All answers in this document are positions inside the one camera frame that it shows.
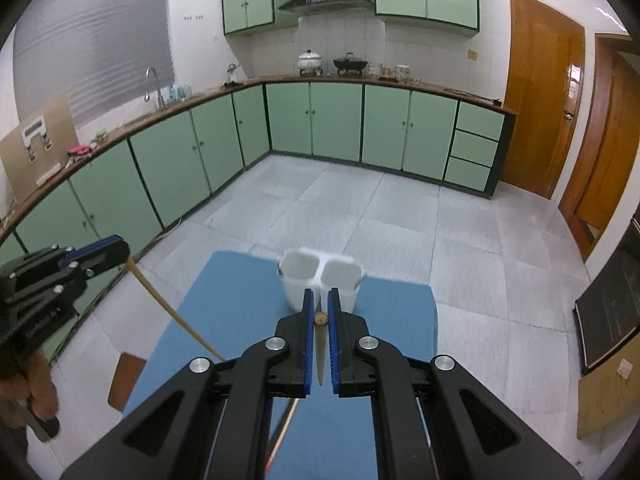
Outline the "person's left hand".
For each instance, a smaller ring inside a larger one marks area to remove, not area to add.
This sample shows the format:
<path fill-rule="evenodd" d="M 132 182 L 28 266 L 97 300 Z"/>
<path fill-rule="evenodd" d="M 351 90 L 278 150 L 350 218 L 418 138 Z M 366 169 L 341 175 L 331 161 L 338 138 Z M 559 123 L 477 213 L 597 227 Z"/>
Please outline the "person's left hand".
<path fill-rule="evenodd" d="M 44 422 L 58 414 L 58 392 L 52 382 L 50 365 L 42 349 L 25 362 L 21 373 L 1 381 L 1 423 L 11 429 L 25 425 L 14 401 L 26 401 L 35 416 Z"/>

